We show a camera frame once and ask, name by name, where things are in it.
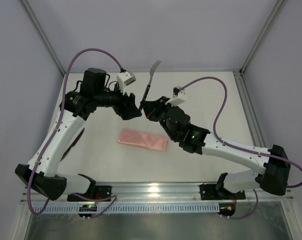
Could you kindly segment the frame post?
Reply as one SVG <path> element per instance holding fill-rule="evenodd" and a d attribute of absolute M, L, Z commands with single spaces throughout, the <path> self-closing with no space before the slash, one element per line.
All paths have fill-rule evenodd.
<path fill-rule="evenodd" d="M 44 46 L 46 52 L 48 53 L 48 55 L 52 59 L 53 63 L 57 67 L 60 74 L 62 76 L 64 76 L 65 73 L 66 73 L 66 70 L 63 67 L 63 64 L 61 63 L 56 51 L 54 50 L 47 34 L 45 33 L 38 17 L 36 16 L 36 13 L 34 12 L 32 6 L 31 6 L 31 4 L 29 3 L 28 0 L 19 0 L 18 2 L 20 3 L 24 13 L 26 14 L 26 16 L 28 17 L 30 23 L 32 24 L 35 32 L 37 33 L 40 41 L 42 42 L 42 44 Z"/>
<path fill-rule="evenodd" d="M 264 43 L 265 39 L 267 38 L 269 32 L 271 31 L 274 23 L 276 22 L 277 18 L 279 17 L 280 13 L 282 12 L 284 6 L 286 5 L 287 0 L 276 0 L 274 6 L 272 7 L 270 13 L 268 14 L 262 28 L 258 32 L 258 35 L 250 48 L 243 65 L 239 72 L 244 74 L 249 65 L 251 64 L 253 58 L 258 53 L 258 50 Z"/>

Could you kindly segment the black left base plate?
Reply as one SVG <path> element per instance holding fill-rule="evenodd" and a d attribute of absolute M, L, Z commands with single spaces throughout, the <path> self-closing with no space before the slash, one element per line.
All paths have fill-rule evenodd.
<path fill-rule="evenodd" d="M 110 202 L 111 185 L 93 185 L 85 193 L 72 193 L 67 196 L 68 202 Z"/>

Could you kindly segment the aluminium right side rail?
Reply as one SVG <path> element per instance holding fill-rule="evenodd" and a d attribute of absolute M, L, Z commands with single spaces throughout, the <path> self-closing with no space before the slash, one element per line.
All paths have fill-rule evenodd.
<path fill-rule="evenodd" d="M 245 82 L 244 74 L 238 70 L 233 72 L 233 76 L 253 144 L 258 147 L 272 147 L 273 144 L 269 143 L 267 140 L 267 137 L 264 134 L 263 126 L 258 119 L 258 115 L 254 108 L 254 103 Z"/>

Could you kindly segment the aluminium front rail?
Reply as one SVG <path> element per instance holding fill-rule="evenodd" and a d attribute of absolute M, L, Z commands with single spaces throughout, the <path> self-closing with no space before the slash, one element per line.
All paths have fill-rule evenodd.
<path fill-rule="evenodd" d="M 256 197 L 260 202 L 293 201 L 291 190 L 287 190 L 284 196 L 276 196 L 257 189 L 245 190 L 245 198 L 238 194 L 229 199 L 217 198 L 209 195 L 206 183 L 201 182 L 98 182 L 98 186 L 110 186 L 110 195 L 117 196 L 118 203 L 238 203 L 254 202 Z"/>

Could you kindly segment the left frame post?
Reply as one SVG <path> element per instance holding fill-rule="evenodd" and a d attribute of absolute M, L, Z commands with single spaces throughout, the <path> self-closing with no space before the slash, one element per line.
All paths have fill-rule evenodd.
<path fill-rule="evenodd" d="M 26 14 L 26 16 L 28 17 L 30 23 L 32 24 L 35 32 L 37 33 L 40 41 L 42 42 L 42 44 L 44 46 L 46 52 L 48 53 L 48 55 L 52 59 L 53 63 L 57 67 L 60 74 L 62 76 L 64 76 L 65 73 L 66 73 L 66 70 L 63 67 L 63 64 L 61 63 L 56 51 L 54 50 L 47 34 L 45 33 L 38 17 L 36 16 L 36 13 L 34 12 L 32 6 L 31 6 L 31 4 L 29 3 L 28 0 L 19 0 L 18 2 L 20 3 L 24 13 Z"/>

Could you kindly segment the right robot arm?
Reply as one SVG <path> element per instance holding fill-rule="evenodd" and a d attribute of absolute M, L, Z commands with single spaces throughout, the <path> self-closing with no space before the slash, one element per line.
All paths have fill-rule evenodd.
<path fill-rule="evenodd" d="M 191 124 L 190 116 L 171 105 L 169 98 L 164 96 L 155 101 L 144 100 L 141 107 L 146 118 L 158 122 L 170 140 L 184 151 L 222 158 L 248 168 L 219 176 L 215 190 L 221 199 L 257 188 L 272 195 L 285 195 L 291 165 L 285 161 L 287 155 L 281 146 L 274 145 L 271 149 L 250 147 L 249 151 L 244 151 L 244 145 L 235 143 L 236 147 L 232 148 L 209 130 Z"/>

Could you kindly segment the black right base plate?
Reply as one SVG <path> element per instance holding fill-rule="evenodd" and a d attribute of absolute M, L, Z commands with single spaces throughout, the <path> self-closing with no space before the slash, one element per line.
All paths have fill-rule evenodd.
<path fill-rule="evenodd" d="M 245 200 L 244 191 L 232 193 L 216 183 L 202 183 L 199 185 L 201 200 Z"/>

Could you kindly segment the right frame post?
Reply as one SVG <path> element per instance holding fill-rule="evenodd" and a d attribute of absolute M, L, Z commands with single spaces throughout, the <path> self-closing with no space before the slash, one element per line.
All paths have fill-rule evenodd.
<path fill-rule="evenodd" d="M 270 13 L 268 14 L 262 28 L 258 32 L 258 35 L 250 48 L 243 65 L 239 72 L 244 74 L 249 65 L 251 64 L 253 58 L 258 53 L 258 50 L 264 43 L 265 39 L 267 38 L 269 32 L 271 31 L 274 23 L 276 22 L 277 18 L 279 17 L 280 13 L 282 12 L 284 6 L 286 5 L 287 0 L 276 0 L 274 6 L 272 7 Z"/>

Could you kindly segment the metal fork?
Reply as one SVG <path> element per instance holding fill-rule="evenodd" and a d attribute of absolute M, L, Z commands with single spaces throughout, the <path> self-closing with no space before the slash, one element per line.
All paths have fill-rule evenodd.
<path fill-rule="evenodd" d="M 148 93 L 150 91 L 150 88 L 151 88 L 151 84 L 152 84 L 152 81 L 153 81 L 153 77 L 154 77 L 154 74 L 158 68 L 158 66 L 162 63 L 161 60 L 156 60 L 155 63 L 152 65 L 152 67 L 150 68 L 149 70 L 149 81 L 148 81 L 148 84 L 146 85 L 146 88 L 145 88 L 145 91 L 144 91 L 144 94 L 142 96 L 142 99 L 141 99 L 141 102 L 145 101 L 147 96 L 148 96 Z M 139 105 L 139 111 L 141 112 L 143 107 L 142 107 L 142 103 L 140 103 Z"/>

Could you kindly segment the aluminium rail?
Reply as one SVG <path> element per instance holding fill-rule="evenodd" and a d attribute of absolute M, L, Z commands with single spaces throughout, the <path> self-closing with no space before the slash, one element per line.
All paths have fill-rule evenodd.
<path fill-rule="evenodd" d="M 257 189 L 245 190 L 245 198 L 238 194 L 229 199 L 217 198 L 209 195 L 206 183 L 201 182 L 98 182 L 98 186 L 110 186 L 110 195 L 117 196 L 118 203 L 238 203 L 254 202 L 256 197 L 260 202 L 293 201 L 291 190 L 287 190 L 284 196 L 276 196 Z"/>
<path fill-rule="evenodd" d="M 254 103 L 245 82 L 244 74 L 238 70 L 233 72 L 233 76 L 253 144 L 258 147 L 272 147 L 273 144 L 269 143 L 267 140 L 267 137 L 264 134 L 263 126 L 258 119 L 258 115 L 254 108 Z"/>

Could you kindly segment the pink satin napkin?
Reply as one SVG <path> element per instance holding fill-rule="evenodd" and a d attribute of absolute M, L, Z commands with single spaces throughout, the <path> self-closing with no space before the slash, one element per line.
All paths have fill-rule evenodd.
<path fill-rule="evenodd" d="M 167 137 L 161 135 L 131 129 L 123 129 L 117 139 L 120 144 L 161 152 L 166 150 L 168 141 Z"/>

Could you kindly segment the left controller board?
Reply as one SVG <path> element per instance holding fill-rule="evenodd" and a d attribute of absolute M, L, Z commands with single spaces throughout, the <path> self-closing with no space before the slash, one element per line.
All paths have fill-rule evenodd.
<path fill-rule="evenodd" d="M 78 215 L 81 218 L 91 218 L 97 213 L 97 206 L 95 204 L 84 204 L 79 207 Z"/>

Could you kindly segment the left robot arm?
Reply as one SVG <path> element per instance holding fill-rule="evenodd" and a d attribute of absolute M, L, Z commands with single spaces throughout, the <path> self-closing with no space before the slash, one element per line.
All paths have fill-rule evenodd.
<path fill-rule="evenodd" d="M 136 81 L 135 75 L 129 71 L 118 73 L 114 89 L 105 86 L 107 77 L 109 74 L 105 70 L 88 68 L 75 90 L 63 95 L 55 124 L 40 149 L 27 164 L 18 164 L 15 169 L 15 174 L 26 186 L 52 201 L 64 193 L 93 196 L 96 182 L 92 178 L 83 174 L 58 174 L 58 166 L 72 139 L 99 107 L 113 108 L 123 120 L 142 115 L 136 106 L 135 95 L 126 92 L 127 86 Z"/>

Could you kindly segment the right controller board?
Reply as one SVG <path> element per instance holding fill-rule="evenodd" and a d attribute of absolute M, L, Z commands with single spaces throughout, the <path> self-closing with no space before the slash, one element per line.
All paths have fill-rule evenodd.
<path fill-rule="evenodd" d="M 231 218 L 236 211 L 236 207 L 229 203 L 220 203 L 218 205 L 218 215 L 220 217 Z"/>

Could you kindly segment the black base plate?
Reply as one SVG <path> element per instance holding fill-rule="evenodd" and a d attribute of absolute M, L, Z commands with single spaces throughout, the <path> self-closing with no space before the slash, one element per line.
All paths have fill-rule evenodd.
<path fill-rule="evenodd" d="M 72 193 L 67 196 L 68 202 L 110 202 L 111 185 L 93 185 L 85 193 Z"/>
<path fill-rule="evenodd" d="M 216 183 L 202 183 L 199 185 L 201 200 L 245 200 L 244 191 L 232 193 Z"/>

